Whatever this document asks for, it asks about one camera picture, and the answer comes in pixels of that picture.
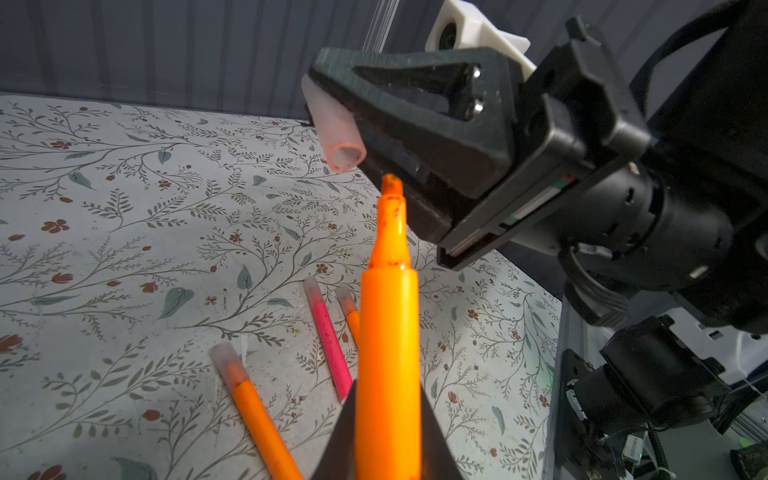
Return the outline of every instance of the pink translucent cap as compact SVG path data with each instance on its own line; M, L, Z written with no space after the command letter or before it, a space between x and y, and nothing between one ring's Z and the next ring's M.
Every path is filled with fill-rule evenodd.
M308 276L304 280L304 292L306 293L306 298L310 301L310 308L315 308L315 305L323 301L320 285L317 284L314 276Z
M352 170L366 158L366 146L352 112L306 75L301 79L306 105L315 122L328 167L336 173Z
M231 343L219 343L210 349L210 358L214 361L216 370L224 378L230 392L234 392L241 383L250 381L248 372L246 372Z
M357 311L355 300L352 299L352 292L350 292L347 287L342 285L337 288L335 292L336 299L339 301L339 305L341 305L341 310L344 311L344 316Z

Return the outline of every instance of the pink highlighter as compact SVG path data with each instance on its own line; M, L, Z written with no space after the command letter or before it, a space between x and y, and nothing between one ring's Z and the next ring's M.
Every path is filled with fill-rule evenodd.
M306 292L306 298L310 301L310 309L312 309L312 315L315 317L320 340L323 341L323 349L326 351L333 384L336 385L339 401L342 402L349 395L349 389L352 388L352 376L349 374L349 368L346 366L346 359L341 351L339 339L336 338L336 331L333 329L331 317L328 315L328 308L323 301L320 285L317 284L314 276L307 277L304 280L304 291Z

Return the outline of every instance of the corrugated wall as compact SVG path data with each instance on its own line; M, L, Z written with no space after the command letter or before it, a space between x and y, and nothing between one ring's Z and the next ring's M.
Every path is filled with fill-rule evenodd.
M376 0L4 0L0 91L303 117L323 46L361 48Z
M598 26L627 81L651 53L680 26L722 0L473 0L501 30L528 37L526 55L536 64L556 44L565 43L565 21L580 15ZM384 51L422 51L442 0L402 0ZM648 101L654 112L701 59L720 34L684 48L663 62Z

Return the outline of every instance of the floral patterned surface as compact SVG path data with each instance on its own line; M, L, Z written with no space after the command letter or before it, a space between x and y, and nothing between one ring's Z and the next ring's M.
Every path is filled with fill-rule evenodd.
M309 476L340 411L300 282L359 293L378 192L297 121L0 99L7 478L268 478L208 349L247 357ZM540 475L560 303L409 235L422 384L468 478ZM347 362L357 350L328 298Z

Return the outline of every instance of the marker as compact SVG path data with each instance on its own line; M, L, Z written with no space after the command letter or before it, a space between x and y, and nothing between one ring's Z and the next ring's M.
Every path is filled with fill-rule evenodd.
M352 293L344 285L337 288L335 292L336 299L341 305L341 311L344 312L346 322L349 325L349 331L352 332L355 343L360 347L360 314L357 313L355 300L352 300Z
M266 469L275 480L303 480L283 438L272 423L270 414L259 399L256 387L229 342L210 349L210 357L232 393Z
M355 418L359 480L422 477L419 276L406 240L406 199L394 175L382 179L378 227L362 275Z
M331 317L328 315L328 307L326 307L323 295L320 293L320 285L317 284L314 276L304 280L304 291L306 298L310 301L310 309L312 316L315 317L317 332L323 342L323 350L326 352L328 367L331 369L333 385L336 386L336 393L339 394L339 401L342 402L349 395L349 389L352 388L352 376L346 366L346 359L341 351L339 339L336 338L336 331L333 329Z

